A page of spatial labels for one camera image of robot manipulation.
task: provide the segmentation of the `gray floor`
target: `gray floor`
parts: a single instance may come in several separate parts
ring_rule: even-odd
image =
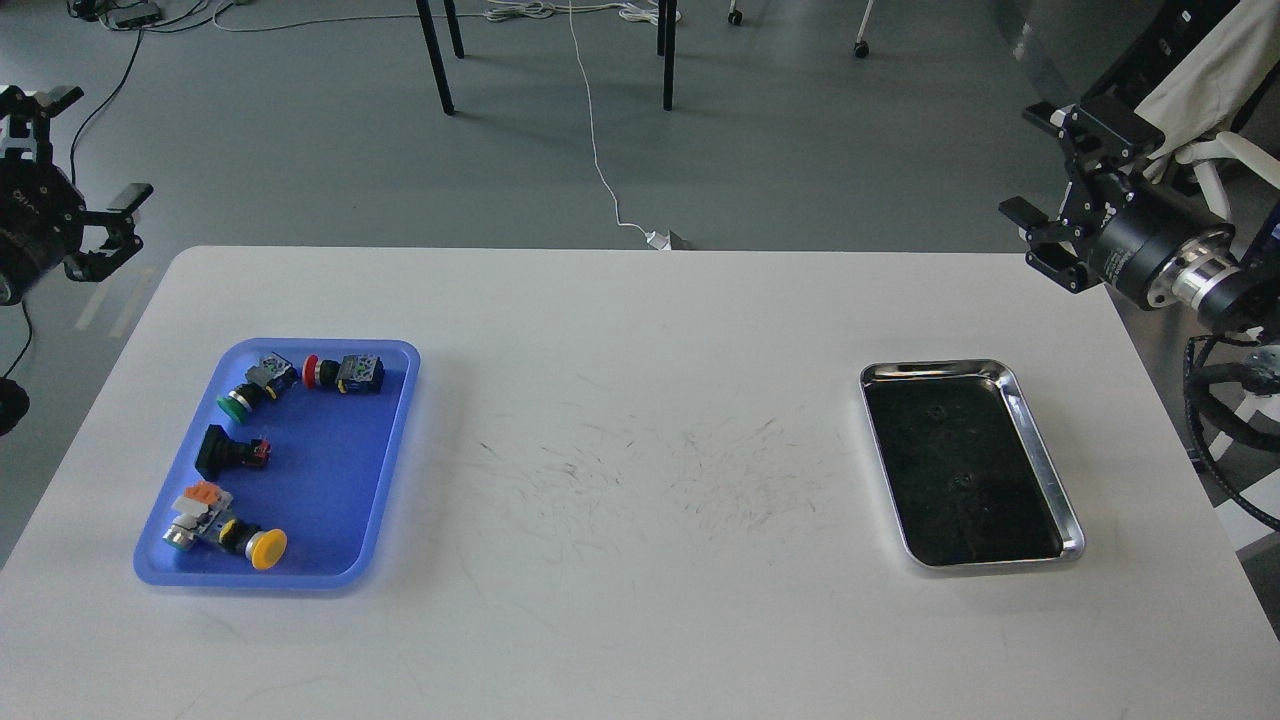
[[[861,3],[744,0],[745,23],[730,27],[727,3],[686,0],[672,113],[660,109],[652,26],[613,13],[579,15],[575,26],[600,163],[625,220],[672,228],[698,250],[1018,252],[996,204],[1020,193],[1052,206],[1065,182],[1055,145],[1020,119],[1021,108],[1078,95],[1157,5],[893,0],[876,8],[872,56],[854,60]],[[223,22],[261,27],[356,6],[257,0]],[[458,6],[474,13],[485,4]],[[358,4],[374,14],[412,8]],[[138,225],[146,249],[105,290],[51,275],[31,296],[36,342],[14,378],[33,409],[0,439],[0,559],[155,282],[187,247],[648,251],[639,232],[614,227],[593,168],[567,19],[468,18],[462,29],[468,56],[445,59],[460,109],[452,118],[440,113],[413,19],[143,38],[128,85],[86,135],[77,165],[91,206],[127,182],[155,184]],[[68,18],[61,0],[0,1],[0,82],[86,91],[55,124],[63,167],[76,127],[115,85],[132,45],[131,33]],[[1274,201],[1247,190],[1257,208]],[[289,268],[210,272],[269,283]],[[333,281],[334,292],[353,292],[342,268]],[[1179,320],[1126,323],[1157,386],[1167,387],[1162,368],[1176,357]],[[20,315],[0,313],[0,357],[23,340]],[[137,391],[145,397],[147,388]],[[119,421],[129,423],[123,409]]]

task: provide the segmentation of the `white table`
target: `white table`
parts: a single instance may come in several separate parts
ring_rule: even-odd
[[[219,356],[422,354],[335,594],[154,588],[131,552]],[[906,559],[876,361],[1019,375],[1088,536]],[[5,717],[1275,717],[1280,643],[1101,291],[1011,255],[201,247],[0,573]]]

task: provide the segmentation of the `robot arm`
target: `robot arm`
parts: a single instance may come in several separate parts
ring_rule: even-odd
[[[1280,452],[1280,436],[1236,418],[1211,392],[1216,384],[1238,383],[1254,395],[1280,393],[1280,252],[1242,264],[1230,252],[1234,227],[1147,182],[1135,163],[1164,143],[1164,133],[1119,100],[1102,95],[1060,110],[1041,104],[1024,117],[1057,138],[1068,176],[1053,219],[1023,197],[1000,204],[1027,241],[1027,263],[1069,292],[1105,282],[1143,310],[1174,302],[1196,310],[1213,334],[1192,338],[1185,351],[1193,457],[1249,515],[1280,530],[1280,519],[1253,506],[1217,468],[1202,425],[1203,418],[1236,442]],[[1258,340],[1225,337],[1247,331]],[[1220,342],[1254,348],[1242,361],[1206,365]]]
[[[1155,126],[1110,96],[1024,117],[1057,137],[1068,174],[1055,219],[1023,197],[1000,204],[1027,240],[1028,264],[1070,292],[1106,282],[1143,310],[1183,302],[1213,333],[1280,331],[1280,266],[1242,266],[1230,255],[1234,227],[1132,170],[1164,143]]]
[[[0,91],[0,305],[20,302],[59,263],[73,281],[100,282],[142,249],[133,214],[151,196],[150,184],[131,184],[109,209],[90,211],[54,164],[49,122],[83,95],[78,87]],[[106,229],[99,249],[82,249],[86,227]]]

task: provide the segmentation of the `metal tray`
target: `metal tray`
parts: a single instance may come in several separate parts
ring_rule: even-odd
[[[1014,374],[869,365],[863,397],[908,553],[933,569],[1074,560],[1084,533]]]

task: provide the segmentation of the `cable bundle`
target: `cable bundle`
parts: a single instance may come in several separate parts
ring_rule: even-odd
[[[498,5],[497,8],[489,8],[484,12],[484,17],[489,22],[500,23],[503,20],[511,20],[516,18],[534,18],[545,19],[559,14],[568,13],[598,13],[600,10],[617,10],[618,17],[627,20],[628,23],[649,23],[658,24],[658,3],[655,0],[648,0],[648,6],[641,8],[636,3],[604,3],[599,5],[557,5],[556,3],[545,3],[540,0],[532,0],[526,3],[517,3],[513,0],[489,0],[489,4]],[[680,20],[680,13],[676,13],[676,20]]]

